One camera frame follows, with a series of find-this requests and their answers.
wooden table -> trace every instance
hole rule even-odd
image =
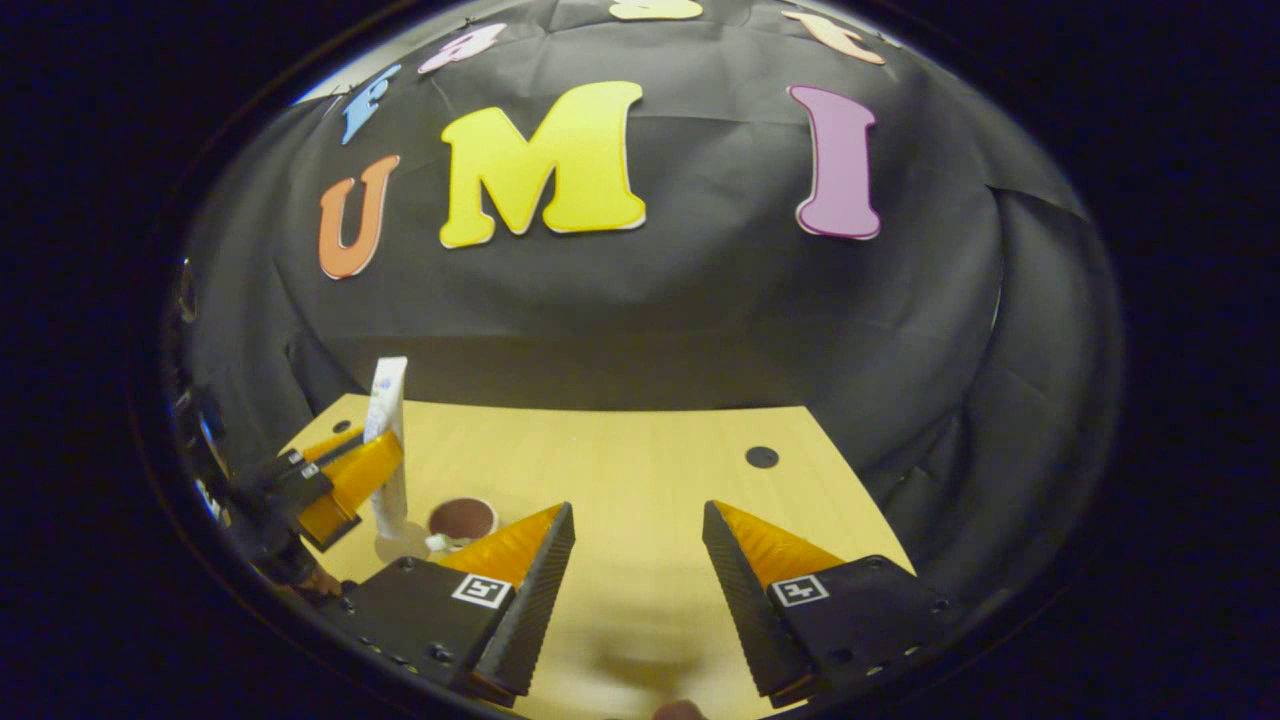
[[[340,420],[364,424],[347,395],[293,438],[315,445]],[[703,503],[722,500],[845,560],[910,561],[876,503],[804,407],[687,413],[512,410],[404,404],[410,525],[401,541],[364,521],[325,553],[364,582],[401,555],[426,557],[422,525],[457,496],[488,500],[503,523],[561,501],[577,544],[529,697],[534,719],[648,719],[691,698],[714,720],[773,712],[751,683],[728,606],[701,543]],[[769,469],[745,460],[768,446]]]

letter u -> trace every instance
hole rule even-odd
[[[399,155],[388,155],[365,169],[365,202],[360,213],[356,242],[342,243],[342,213],[347,195],[356,181],[337,182],[320,197],[320,269],[335,281],[360,274],[374,254],[383,234],[383,206],[387,204],[387,178],[399,165]]]

